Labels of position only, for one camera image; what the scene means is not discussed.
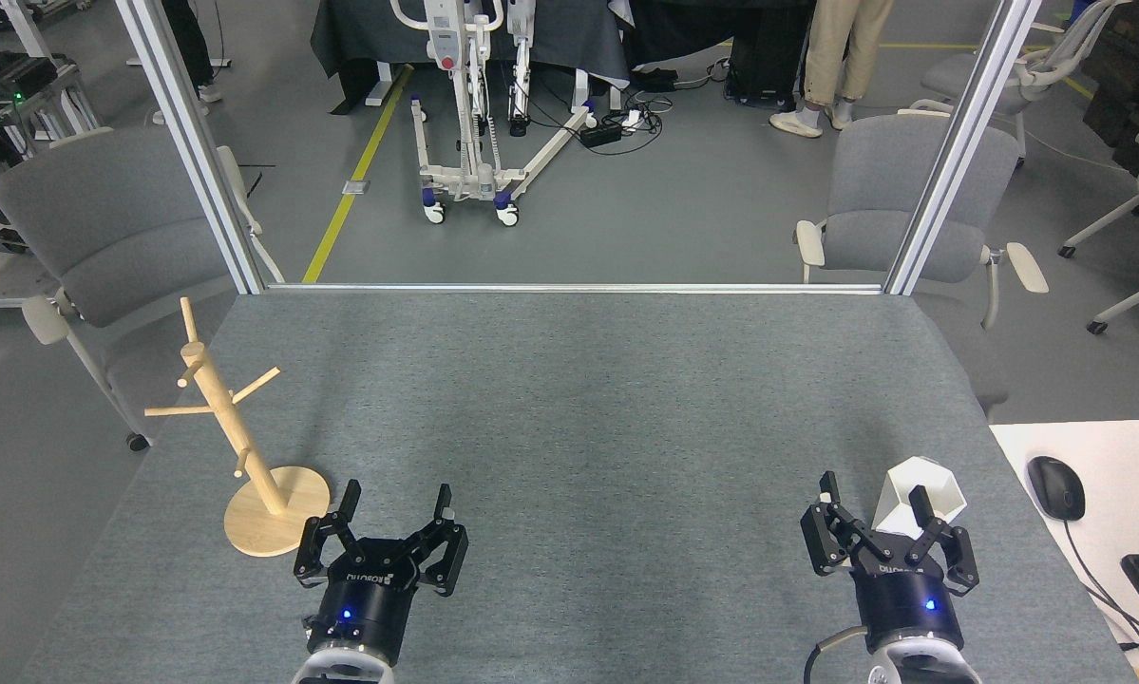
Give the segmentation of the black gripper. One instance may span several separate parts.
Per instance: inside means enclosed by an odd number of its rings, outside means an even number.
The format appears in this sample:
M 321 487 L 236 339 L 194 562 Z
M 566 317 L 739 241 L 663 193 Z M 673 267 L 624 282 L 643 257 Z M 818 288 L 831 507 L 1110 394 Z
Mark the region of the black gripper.
M 400 539 L 359 541 L 353 535 L 351 521 L 360 495 L 360 483 L 350 480 L 341 506 L 322 517 L 308 517 L 301 531 L 293 576 L 301 585 L 317 585 L 329 577 L 320 609 L 308 623 L 308 651 L 364 646 L 366 654 L 395 666 L 416 580 L 429 585 L 440 598 L 451 598 L 469 541 L 465 526 L 454 521 L 450 484 L 439 486 L 431 524 L 409 536 L 407 558 L 399 551 Z M 321 557 L 329 536 L 341 539 L 345 551 L 327 572 Z M 421 563 L 442 546 L 444 555 L 423 570 Z
M 854 557 L 857 549 L 868 550 L 852 559 L 852 579 L 869 653 L 907 637 L 942 638 L 962 649 L 964 637 L 950 594 L 967 595 L 980 582 L 967 529 L 935 516 L 928 489 L 916 485 L 908 501 L 921 535 L 908 550 L 908 563 L 920 566 L 884 561 L 868 524 L 839 503 L 837 475 L 825 471 L 818 485 L 817 501 L 801 516 L 809 561 L 818 576 L 826 576 Z M 921 562 L 935 542 L 945 555 L 947 571 L 933 559 Z M 960 590 L 947 587 L 945 576 Z

